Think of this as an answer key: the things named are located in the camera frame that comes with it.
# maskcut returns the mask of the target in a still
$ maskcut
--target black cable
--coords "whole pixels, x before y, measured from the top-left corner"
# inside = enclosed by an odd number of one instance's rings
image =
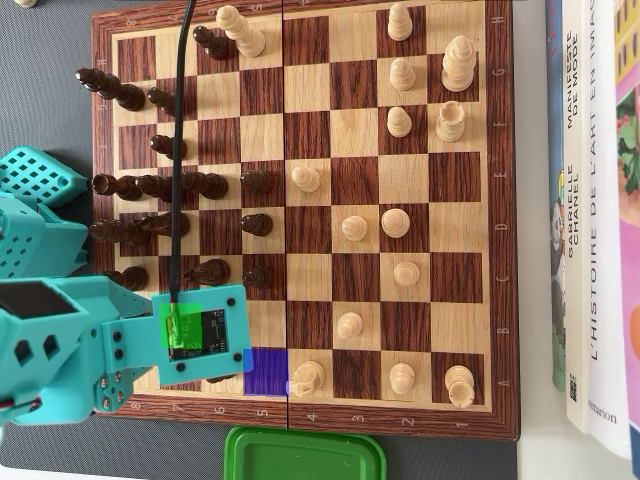
[[[187,35],[193,18],[196,0],[189,0],[182,20],[180,39],[178,40],[178,58],[176,67],[176,91],[175,91],[175,134],[173,136],[173,171],[171,185],[171,261],[169,264],[169,298],[171,304],[178,303],[180,292],[180,223],[181,206],[181,178],[182,178],[182,122],[183,122],[183,96],[184,96],[184,63],[187,49]]]

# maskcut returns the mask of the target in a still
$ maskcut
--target green lid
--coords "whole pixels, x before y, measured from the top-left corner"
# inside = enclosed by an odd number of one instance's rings
[[[385,480],[380,446],[364,435],[235,427],[224,480]]]

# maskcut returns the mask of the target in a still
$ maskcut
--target gray table surface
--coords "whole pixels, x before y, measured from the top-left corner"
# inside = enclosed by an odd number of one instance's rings
[[[25,10],[0,1],[0,152],[41,148],[90,177],[89,96],[74,72],[89,61],[89,14],[139,2],[39,0]],[[86,193],[57,213],[88,224]],[[229,426],[93,416],[79,425],[9,425],[0,464],[150,480],[221,478]],[[517,477],[513,442],[376,436],[387,478],[421,480]]]

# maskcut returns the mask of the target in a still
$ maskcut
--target chessboard border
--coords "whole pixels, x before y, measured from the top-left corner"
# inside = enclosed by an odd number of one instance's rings
[[[487,79],[487,165],[490,264],[492,411],[419,410],[377,406],[288,403],[282,399],[212,398],[182,395],[133,395],[117,416],[179,421],[222,422],[279,428],[443,437],[520,436],[517,251],[514,159],[512,0],[485,1]],[[215,8],[234,5],[243,15],[292,13],[338,6],[389,3],[384,0],[285,0],[258,2],[201,0],[193,23],[210,22]],[[91,65],[112,70],[112,35],[176,26],[184,7],[178,2],[95,12],[90,21]],[[91,95],[94,172],[112,173],[113,102]],[[111,197],[93,195],[94,219],[113,217]],[[114,249],[92,244],[91,264],[101,272],[114,268]]]

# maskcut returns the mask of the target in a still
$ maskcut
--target chessboard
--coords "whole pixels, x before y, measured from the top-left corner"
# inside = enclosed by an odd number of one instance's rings
[[[172,91],[184,3],[95,13],[91,66],[145,92]],[[258,265],[271,272],[269,288],[246,288],[257,371],[163,387],[150,371],[116,415],[518,438],[512,4],[402,3],[413,25],[403,41],[387,32],[392,3],[198,3],[192,29],[204,25],[222,35],[217,11],[234,5],[265,38],[256,57],[240,54],[232,41],[228,57],[214,60],[189,35],[183,171],[217,173],[229,189],[218,200],[192,193],[182,200],[190,221],[183,271],[221,258],[230,266],[229,282],[241,282],[243,270]],[[475,46],[477,63],[471,86],[454,93],[443,86],[443,55],[460,35]],[[416,74],[406,91],[389,81],[399,57]],[[89,95],[94,174],[171,174],[171,160],[151,150],[149,139],[173,136],[172,117],[149,102],[130,112]],[[448,101],[460,102],[466,115],[455,142],[435,132]],[[395,106],[412,120],[402,138],[387,128]],[[319,173],[314,192],[293,182],[292,171],[301,166]],[[240,177],[250,170],[270,172],[273,188],[265,194],[244,188]],[[132,220],[170,208],[147,196],[94,195],[93,201],[94,220]],[[382,215],[396,208],[410,219],[401,238],[381,227]],[[267,236],[241,230],[240,219],[253,213],[273,220]],[[346,240],[341,231],[350,216],[367,223],[361,241]],[[93,242],[92,265],[96,272],[145,267],[149,284],[140,293],[148,296],[168,289],[169,252],[162,236],[143,245]],[[410,286],[394,281],[401,262],[419,270]],[[361,330],[342,338],[338,325],[354,313]],[[288,395],[279,371],[286,384],[309,361],[321,367],[324,382],[310,395]],[[397,364],[411,367],[412,373],[401,372],[411,379],[408,389],[392,386]],[[451,367],[471,375],[464,408],[450,399]]]

